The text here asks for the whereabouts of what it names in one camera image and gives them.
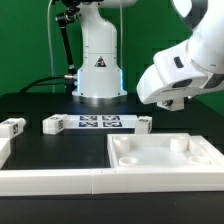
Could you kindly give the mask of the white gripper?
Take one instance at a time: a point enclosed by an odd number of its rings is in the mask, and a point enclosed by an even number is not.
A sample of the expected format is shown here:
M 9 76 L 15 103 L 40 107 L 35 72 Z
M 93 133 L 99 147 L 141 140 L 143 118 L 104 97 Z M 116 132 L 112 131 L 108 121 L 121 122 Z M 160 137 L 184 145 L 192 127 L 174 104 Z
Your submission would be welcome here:
M 197 64 L 187 43 L 160 51 L 142 75 L 137 93 L 143 104 L 194 97 L 224 90 L 224 57 Z

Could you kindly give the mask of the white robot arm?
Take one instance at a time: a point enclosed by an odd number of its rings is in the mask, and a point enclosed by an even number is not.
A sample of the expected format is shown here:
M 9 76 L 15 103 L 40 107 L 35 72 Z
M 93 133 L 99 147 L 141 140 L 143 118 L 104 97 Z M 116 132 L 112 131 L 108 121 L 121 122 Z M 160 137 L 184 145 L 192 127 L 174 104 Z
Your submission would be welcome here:
M 101 8 L 128 7 L 138 0 L 61 0 L 66 7 L 62 25 L 79 20 L 83 65 L 69 73 L 78 81 L 76 97 L 114 99 L 124 96 L 122 71 L 117 66 L 117 31 L 104 20 Z M 155 54 L 137 84 L 142 103 L 174 106 L 186 97 L 224 90 L 224 0 L 171 0 L 192 30 L 189 39 Z

